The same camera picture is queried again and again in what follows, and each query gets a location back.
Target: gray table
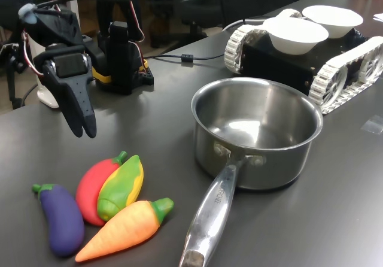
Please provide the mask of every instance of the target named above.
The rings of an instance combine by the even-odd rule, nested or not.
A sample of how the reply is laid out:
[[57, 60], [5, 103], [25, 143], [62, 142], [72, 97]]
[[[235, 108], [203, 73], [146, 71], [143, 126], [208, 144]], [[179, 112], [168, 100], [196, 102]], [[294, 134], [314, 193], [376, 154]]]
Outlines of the gray table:
[[[304, 0], [292, 6], [355, 8], [358, 1]], [[382, 34], [383, 23], [371, 21], [374, 8], [362, 13], [361, 29], [368, 35]], [[219, 54], [228, 36], [222, 33], [177, 53]], [[206, 83], [231, 73], [222, 59], [193, 67], [152, 60], [150, 66], [154, 88], [120, 96], [91, 86], [95, 139], [76, 138], [61, 113], [42, 104], [0, 116], [1, 266], [76, 266], [73, 257], [57, 259], [50, 252], [45, 218], [31, 186], [59, 183], [74, 194], [94, 163], [121, 150], [142, 160], [145, 180], [139, 199], [170, 197], [175, 209], [150, 241], [84, 266], [178, 266], [190, 221], [211, 183], [193, 158], [190, 100]], [[325, 117], [304, 173], [291, 187], [236, 192], [211, 267], [382, 266], [383, 138], [361, 130], [373, 115], [383, 114], [382, 89], [379, 80]], [[97, 231], [86, 226], [85, 242]]]

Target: saucepan rim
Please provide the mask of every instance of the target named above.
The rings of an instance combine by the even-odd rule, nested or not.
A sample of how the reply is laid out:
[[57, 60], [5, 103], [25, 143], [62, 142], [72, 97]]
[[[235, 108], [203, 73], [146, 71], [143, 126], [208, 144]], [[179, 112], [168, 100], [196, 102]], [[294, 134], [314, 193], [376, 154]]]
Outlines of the saucepan rim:
[[[209, 130], [198, 118], [198, 115], [197, 115], [197, 111], [196, 111], [196, 106], [197, 106], [197, 102], [198, 100], [206, 93], [208, 92], [209, 90], [211, 90], [214, 86], [217, 86], [221, 83], [225, 83], [227, 81], [237, 81], [237, 82], [252, 82], [252, 83], [259, 83], [259, 84], [263, 84], [263, 85], [269, 85], [269, 84], [272, 84], [274, 86], [278, 86], [278, 87], [282, 87], [284, 89], [287, 89], [289, 91], [291, 91], [292, 93], [296, 94], [297, 96], [300, 96], [300, 98], [306, 102], [307, 106], [309, 108], [312, 108], [313, 110], [313, 116], [317, 118], [317, 128], [315, 130], [315, 132], [306, 140], [296, 144], [296, 145], [292, 145], [292, 146], [288, 146], [288, 147], [280, 147], [280, 148], [255, 148], [255, 147], [250, 147], [250, 146], [247, 146], [247, 145], [240, 145], [240, 144], [234, 144], [220, 136], [218, 136], [217, 134], [213, 133], [211, 130]], [[248, 150], [254, 150], [254, 151], [278, 151], [278, 150], [289, 150], [289, 149], [294, 149], [294, 148], [298, 148], [300, 146], [303, 146], [309, 142], [311, 142], [314, 138], [316, 138], [318, 136], [318, 134], [321, 132], [322, 130], [322, 127], [323, 127], [323, 116], [322, 116], [322, 112], [321, 110], [319, 109], [319, 107], [317, 105], [315, 105], [310, 99], [308, 96], [306, 96], [304, 93], [290, 87], [290, 86], [287, 86], [285, 84], [282, 84], [282, 83], [277, 83], [276, 81], [272, 81], [272, 80], [263, 80], [263, 79], [260, 79], [260, 78], [252, 78], [252, 77], [234, 77], [234, 78], [225, 78], [223, 80], [217, 80], [217, 81], [213, 81], [212, 83], [208, 83], [207, 85], [201, 87], [193, 96], [193, 99], [191, 100], [191, 111], [193, 113], [193, 116], [194, 116], [194, 119], [197, 121], [197, 123], [204, 129], [206, 130], [209, 134], [211, 134], [212, 136], [214, 136], [215, 138], [218, 138], [220, 141], [222, 142], [225, 142], [225, 143], [228, 143], [232, 146], [235, 146], [235, 147], [239, 147], [239, 148], [246, 148]]]

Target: white bowl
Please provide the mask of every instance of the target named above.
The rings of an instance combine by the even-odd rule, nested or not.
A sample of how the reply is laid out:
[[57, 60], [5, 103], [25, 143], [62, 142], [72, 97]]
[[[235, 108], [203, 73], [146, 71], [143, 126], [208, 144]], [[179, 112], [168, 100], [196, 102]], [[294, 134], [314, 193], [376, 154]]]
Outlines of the white bowl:
[[273, 46], [287, 54], [305, 54], [329, 36], [321, 25], [294, 17], [274, 17], [264, 25]]
[[329, 32], [329, 38], [341, 38], [363, 23], [363, 18], [356, 12], [329, 5], [313, 5], [305, 8], [302, 14], [324, 26]]

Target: tape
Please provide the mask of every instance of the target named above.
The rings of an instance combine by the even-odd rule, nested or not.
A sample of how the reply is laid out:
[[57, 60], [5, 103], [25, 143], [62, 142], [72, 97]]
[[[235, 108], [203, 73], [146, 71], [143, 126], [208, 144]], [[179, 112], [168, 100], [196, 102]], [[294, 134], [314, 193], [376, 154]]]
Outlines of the tape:
[[363, 131], [368, 131], [373, 134], [382, 134], [383, 132], [383, 118], [377, 115], [374, 115], [369, 119], [362, 127]]

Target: cable connector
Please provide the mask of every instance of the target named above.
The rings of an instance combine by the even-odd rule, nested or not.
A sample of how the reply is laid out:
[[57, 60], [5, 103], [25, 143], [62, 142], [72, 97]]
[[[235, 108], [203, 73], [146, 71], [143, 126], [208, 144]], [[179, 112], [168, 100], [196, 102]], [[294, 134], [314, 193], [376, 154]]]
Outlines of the cable connector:
[[192, 54], [185, 54], [183, 53], [181, 55], [181, 61], [182, 62], [193, 62], [194, 56]]

